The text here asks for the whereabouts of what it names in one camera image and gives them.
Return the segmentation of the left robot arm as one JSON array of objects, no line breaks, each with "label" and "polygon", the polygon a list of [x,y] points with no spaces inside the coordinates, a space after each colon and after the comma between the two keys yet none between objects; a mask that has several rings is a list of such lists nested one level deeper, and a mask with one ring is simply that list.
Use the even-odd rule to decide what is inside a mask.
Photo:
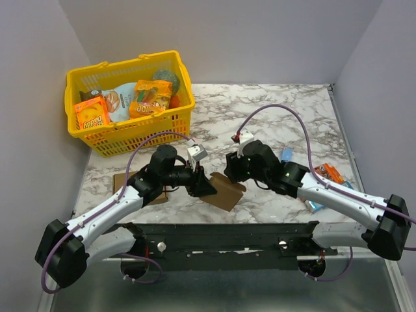
[{"label": "left robot arm", "polygon": [[[201,198],[217,193],[205,176],[200,161],[207,156],[201,144],[192,144],[187,150],[188,160],[177,165],[177,150],[168,144],[161,145],[147,165],[133,175],[125,176],[123,186],[109,199],[89,212],[62,223],[54,220],[46,226],[35,254],[42,267],[41,286],[48,294],[57,293],[75,283],[95,258],[104,258],[103,249],[88,249],[122,218],[147,206],[164,187],[185,187],[188,195]],[[46,279],[57,283],[50,289]]]}]

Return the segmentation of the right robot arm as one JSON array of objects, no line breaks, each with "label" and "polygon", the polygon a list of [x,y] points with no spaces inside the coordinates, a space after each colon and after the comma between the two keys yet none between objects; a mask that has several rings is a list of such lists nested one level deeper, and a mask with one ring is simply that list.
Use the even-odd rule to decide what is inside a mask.
[{"label": "right robot arm", "polygon": [[402,257],[411,218],[399,196],[370,196],[323,179],[306,166],[281,162],[260,140],[228,153],[224,173],[233,183],[253,179],[276,194],[319,203],[355,220],[351,226],[315,226],[313,232],[299,238],[305,254],[315,254],[322,247],[355,246],[392,261]]}]

